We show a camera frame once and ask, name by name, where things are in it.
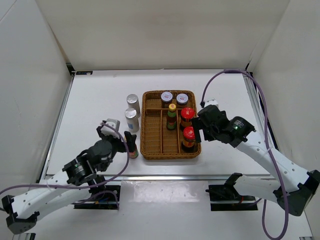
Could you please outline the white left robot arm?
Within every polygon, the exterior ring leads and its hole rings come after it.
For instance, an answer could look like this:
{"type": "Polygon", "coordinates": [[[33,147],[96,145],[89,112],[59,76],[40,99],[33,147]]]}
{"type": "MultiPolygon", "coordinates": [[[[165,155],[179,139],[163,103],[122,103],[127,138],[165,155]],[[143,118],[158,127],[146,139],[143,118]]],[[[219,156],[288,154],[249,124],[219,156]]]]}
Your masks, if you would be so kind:
{"type": "Polygon", "coordinates": [[[97,132],[100,140],[43,184],[31,184],[25,193],[2,198],[3,210],[8,214],[6,224],[13,234],[29,231],[37,221],[63,207],[99,201],[113,193],[106,187],[108,180],[98,172],[106,171],[117,153],[133,153],[137,136],[128,131],[121,135],[106,123],[97,132]]]}

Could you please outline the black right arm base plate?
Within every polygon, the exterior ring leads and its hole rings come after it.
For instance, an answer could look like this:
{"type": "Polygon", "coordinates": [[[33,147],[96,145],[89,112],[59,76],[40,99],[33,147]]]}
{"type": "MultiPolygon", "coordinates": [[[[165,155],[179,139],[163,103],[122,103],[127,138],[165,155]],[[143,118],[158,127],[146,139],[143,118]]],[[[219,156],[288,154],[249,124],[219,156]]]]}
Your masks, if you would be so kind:
{"type": "Polygon", "coordinates": [[[209,195],[212,212],[257,211],[258,200],[254,196],[228,192],[223,184],[211,184],[205,190],[209,195]]]}

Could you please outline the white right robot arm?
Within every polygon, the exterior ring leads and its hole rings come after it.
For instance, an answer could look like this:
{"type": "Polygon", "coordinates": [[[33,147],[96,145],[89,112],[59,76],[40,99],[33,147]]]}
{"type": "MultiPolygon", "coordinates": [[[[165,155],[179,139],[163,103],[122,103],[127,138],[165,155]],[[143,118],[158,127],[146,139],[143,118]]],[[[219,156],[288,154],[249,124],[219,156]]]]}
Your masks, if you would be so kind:
{"type": "Polygon", "coordinates": [[[197,143],[205,140],[231,145],[275,178],[268,181],[235,172],[224,183],[227,198],[236,200],[240,196],[254,196],[277,203],[290,215],[298,217],[303,213],[320,185],[319,171],[308,171],[278,150],[267,148],[251,123],[240,116],[229,120],[226,112],[214,104],[204,105],[197,115],[192,120],[197,143]]]}

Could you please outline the red-lid sauce jar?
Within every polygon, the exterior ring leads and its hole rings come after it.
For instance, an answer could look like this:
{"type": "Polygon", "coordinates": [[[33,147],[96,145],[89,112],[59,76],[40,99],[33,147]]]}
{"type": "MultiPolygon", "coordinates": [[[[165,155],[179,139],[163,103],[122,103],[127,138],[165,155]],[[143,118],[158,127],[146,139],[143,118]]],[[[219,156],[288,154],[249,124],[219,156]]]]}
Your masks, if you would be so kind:
{"type": "Polygon", "coordinates": [[[185,127],[183,130],[181,148],[187,152],[192,153],[196,149],[196,136],[192,126],[185,127]]]}
{"type": "Polygon", "coordinates": [[[195,110],[185,107],[180,112],[180,129],[183,131],[187,127],[192,126],[192,119],[195,117],[195,110]]]}

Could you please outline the white-lid spice jar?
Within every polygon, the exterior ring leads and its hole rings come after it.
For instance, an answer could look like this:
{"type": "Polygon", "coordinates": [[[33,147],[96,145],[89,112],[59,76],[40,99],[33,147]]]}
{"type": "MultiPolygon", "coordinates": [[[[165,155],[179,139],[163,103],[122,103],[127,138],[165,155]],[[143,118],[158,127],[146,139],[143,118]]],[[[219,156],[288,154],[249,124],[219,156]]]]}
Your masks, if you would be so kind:
{"type": "Polygon", "coordinates": [[[173,100],[173,94],[170,91],[164,91],[161,96],[161,108],[167,109],[169,105],[172,103],[173,100]]]}
{"type": "Polygon", "coordinates": [[[189,97],[185,93],[180,93],[176,96],[176,106],[179,109],[183,109],[187,107],[189,101],[189,97]]]}

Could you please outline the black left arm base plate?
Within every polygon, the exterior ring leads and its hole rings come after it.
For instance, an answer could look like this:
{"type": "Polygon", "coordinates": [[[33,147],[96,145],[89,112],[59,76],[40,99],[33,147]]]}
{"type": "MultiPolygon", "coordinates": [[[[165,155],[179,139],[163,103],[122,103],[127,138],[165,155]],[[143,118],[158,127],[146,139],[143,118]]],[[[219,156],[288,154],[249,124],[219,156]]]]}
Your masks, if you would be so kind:
{"type": "Polygon", "coordinates": [[[120,206],[121,185],[106,185],[103,193],[96,198],[82,204],[75,204],[76,210],[118,210],[120,206]]]}

